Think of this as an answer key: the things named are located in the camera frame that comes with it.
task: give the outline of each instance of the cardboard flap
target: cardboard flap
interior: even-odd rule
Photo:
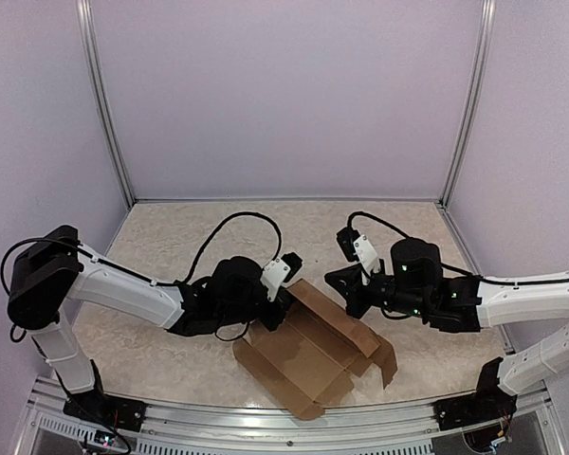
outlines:
[[[272,337],[253,340],[253,348],[311,400],[344,371],[291,325],[281,325],[277,335],[278,341]]]
[[[394,346],[386,339],[376,335],[379,348],[371,355],[371,360],[381,369],[381,381],[385,389],[392,382],[398,370]]]
[[[364,355],[359,355],[357,359],[348,367],[348,372],[356,377],[361,377],[363,374],[369,370],[369,367],[373,365],[373,360],[367,358]]]
[[[320,349],[325,355],[341,365],[348,368],[358,357],[364,358],[357,349],[350,346],[338,335],[334,334],[317,320],[307,310],[287,316],[285,324],[289,324],[306,339],[310,340],[314,346]]]
[[[336,406],[341,399],[354,389],[354,383],[347,372],[342,372],[333,382],[318,396],[316,401],[325,406]]]
[[[329,327],[350,340],[366,357],[379,348],[379,341],[371,329],[346,315],[343,308],[309,282],[299,280],[287,290]]]
[[[269,331],[264,324],[251,323],[248,327],[248,337],[251,344],[258,343],[265,337],[269,337]]]
[[[302,420],[316,419],[324,414],[307,395],[295,387],[265,357],[244,339],[233,343],[236,360],[244,366],[285,408]]]

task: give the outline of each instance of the beige floor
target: beige floor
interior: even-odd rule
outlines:
[[[164,280],[183,278],[205,237],[224,217],[238,210],[273,217],[284,236],[283,252],[303,257],[299,277],[342,303],[323,281],[325,272],[348,265],[336,242],[347,215],[364,209],[399,225],[411,235],[437,243],[445,262],[465,266],[432,204],[375,202],[227,202],[136,205],[109,257]],[[381,256],[389,257],[396,235],[368,220],[355,227],[369,236]],[[242,254],[264,264],[275,248],[271,227],[255,219],[227,225],[207,249],[195,277],[212,273],[220,259]],[[386,320],[372,309],[363,319],[395,346],[398,372],[384,391],[375,366],[343,405],[366,405],[433,397],[473,389],[482,365],[502,354],[492,331],[448,335],[418,319]],[[234,407],[277,405],[235,361],[231,346],[213,336],[170,335],[140,319],[86,303],[74,326],[83,349],[97,362],[108,391],[180,403]],[[235,331],[222,336],[233,336]]]

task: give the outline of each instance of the white robotic arm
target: white robotic arm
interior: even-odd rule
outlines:
[[[569,279],[569,272],[524,279],[494,279],[494,282],[558,282]],[[569,282],[506,286],[481,282],[481,304],[476,307],[482,328],[510,322],[542,319],[569,319]],[[569,368],[569,323],[539,343],[500,364],[499,388],[516,395],[546,377]]]
[[[159,282],[81,244],[73,227],[58,227],[44,238],[18,246],[25,243],[35,245],[13,264],[8,306],[13,327],[31,335],[57,373],[69,398],[65,413],[133,431],[140,428],[145,404],[103,392],[97,367],[84,354],[64,315],[65,299],[90,301],[183,337],[217,334],[221,327],[236,323],[248,327],[255,319],[275,330],[293,301],[282,285],[302,266],[295,253],[275,258],[263,268],[235,256],[194,283]]]
[[[352,229],[351,220],[358,215],[404,237],[391,248],[393,275],[386,274],[384,261],[366,236]],[[450,333],[479,332],[511,322],[569,319],[569,271],[521,279],[473,275],[441,263],[438,246],[364,212],[353,213],[337,237],[346,259],[355,264],[326,274],[325,280],[345,298],[346,312],[352,317],[362,318],[376,306],[388,319],[422,318],[430,327]],[[444,278],[444,268],[462,276]],[[520,353],[488,362],[474,394],[439,400],[435,411],[440,428],[511,417],[517,394],[567,368],[569,323]]]

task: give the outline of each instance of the white wall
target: white wall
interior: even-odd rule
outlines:
[[[569,1],[498,2],[486,79],[450,207],[482,272],[569,267]],[[517,324],[515,347],[561,321]],[[569,442],[569,374],[548,381]]]
[[[0,260],[14,242],[64,223],[105,249],[124,214],[75,3],[0,0]],[[0,453],[43,370],[29,340],[10,343],[6,305],[0,286]]]
[[[481,5],[93,2],[137,196],[437,199]]]

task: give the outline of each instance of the black mounting bracket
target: black mounting bracket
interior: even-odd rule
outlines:
[[[497,372],[502,358],[491,360],[481,370],[475,393],[445,398],[434,403],[434,412],[441,430],[468,427],[503,417],[512,418],[516,412],[517,396],[511,396],[498,386]]]
[[[95,386],[90,391],[66,393],[64,414],[108,428],[139,433],[148,405],[142,401],[103,392],[103,384],[95,362],[91,360]]]

